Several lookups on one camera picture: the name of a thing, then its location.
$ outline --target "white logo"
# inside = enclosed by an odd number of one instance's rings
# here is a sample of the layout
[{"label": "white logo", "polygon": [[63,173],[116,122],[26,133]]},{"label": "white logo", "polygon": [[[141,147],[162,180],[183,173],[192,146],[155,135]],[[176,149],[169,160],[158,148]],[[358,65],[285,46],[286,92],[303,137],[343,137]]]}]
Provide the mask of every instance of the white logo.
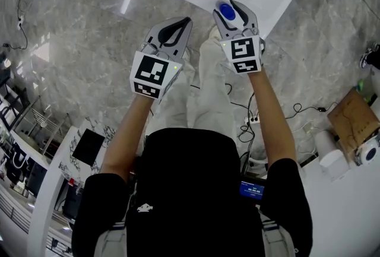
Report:
[{"label": "white logo", "polygon": [[137,208],[137,211],[138,212],[149,212],[152,209],[153,209],[153,207],[151,207],[149,204],[145,203],[142,206],[140,206],[139,208]]},{"label": "white logo", "polygon": [[149,92],[149,91],[143,89],[142,85],[139,85],[138,89],[141,89],[142,93],[147,94],[148,96],[150,96],[152,93],[156,93],[156,90],[154,88],[150,88],[150,92]]},{"label": "white logo", "polygon": [[164,68],[164,65],[160,63],[154,63],[153,69],[151,72],[141,71],[141,75],[146,78],[150,78],[151,75],[154,75],[154,79],[158,81],[160,79],[160,76],[157,75],[158,72],[162,72],[162,69]]},{"label": "white logo", "polygon": [[247,55],[248,50],[247,50],[247,45],[249,45],[249,41],[246,41],[244,45],[239,45],[235,44],[235,55],[240,56],[240,55]]},{"label": "white logo", "polygon": [[240,70],[245,69],[245,70],[248,70],[248,71],[251,70],[251,69],[255,69],[254,66],[247,66],[246,63],[239,63],[238,67],[239,67]]}]

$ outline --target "white pants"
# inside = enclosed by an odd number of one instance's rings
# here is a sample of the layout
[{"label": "white pants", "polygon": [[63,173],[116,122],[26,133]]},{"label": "white pants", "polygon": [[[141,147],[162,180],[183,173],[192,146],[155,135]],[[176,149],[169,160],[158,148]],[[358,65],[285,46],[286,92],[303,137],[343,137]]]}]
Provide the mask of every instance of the white pants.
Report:
[{"label": "white pants", "polygon": [[[235,119],[220,63],[225,54],[219,42],[207,40],[200,48],[199,78],[201,93],[198,99],[194,128],[215,131],[236,143]],[[186,61],[177,80],[163,97],[160,108],[148,124],[146,135],[164,128],[187,128],[187,100],[194,68]]]}]

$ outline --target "blue button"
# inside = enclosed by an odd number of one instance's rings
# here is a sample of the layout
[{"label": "blue button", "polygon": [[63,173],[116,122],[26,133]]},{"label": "blue button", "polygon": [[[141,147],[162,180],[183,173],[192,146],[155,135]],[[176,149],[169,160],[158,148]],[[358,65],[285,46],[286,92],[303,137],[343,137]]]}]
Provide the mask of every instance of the blue button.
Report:
[{"label": "blue button", "polygon": [[221,4],[219,6],[219,10],[221,14],[229,21],[233,21],[236,18],[235,10],[229,4]]}]

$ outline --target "person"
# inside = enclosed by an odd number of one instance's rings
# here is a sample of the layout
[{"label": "person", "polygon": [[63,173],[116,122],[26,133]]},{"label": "person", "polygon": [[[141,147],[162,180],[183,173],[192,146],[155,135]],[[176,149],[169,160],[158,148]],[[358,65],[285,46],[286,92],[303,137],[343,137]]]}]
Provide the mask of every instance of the person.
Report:
[{"label": "person", "polygon": [[[93,256],[99,236],[125,214],[128,257],[265,255],[258,209],[239,193],[235,119],[219,39],[214,29],[200,48],[201,91],[194,127],[188,128],[186,118],[195,72],[188,58],[150,121],[135,207],[126,213],[126,183],[153,104],[148,97],[135,97],[106,151],[101,173],[86,180],[72,232],[75,257]],[[269,166],[261,211],[290,233],[296,256],[308,256],[312,219],[292,132],[264,68],[248,77]]]},{"label": "person", "polygon": [[359,66],[365,68],[368,65],[372,65],[380,70],[380,45],[373,43],[371,47],[367,48],[367,51],[362,55],[359,61]]}]

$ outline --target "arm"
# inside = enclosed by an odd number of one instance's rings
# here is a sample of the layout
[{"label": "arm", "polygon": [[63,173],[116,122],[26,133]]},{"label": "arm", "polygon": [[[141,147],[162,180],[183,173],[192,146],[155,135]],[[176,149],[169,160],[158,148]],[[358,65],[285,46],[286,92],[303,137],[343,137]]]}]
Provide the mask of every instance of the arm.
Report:
[{"label": "arm", "polygon": [[283,158],[297,161],[295,141],[265,70],[248,74],[256,95],[268,165]]},{"label": "arm", "polygon": [[153,99],[137,95],[104,157],[101,173],[118,174],[126,182]]}]

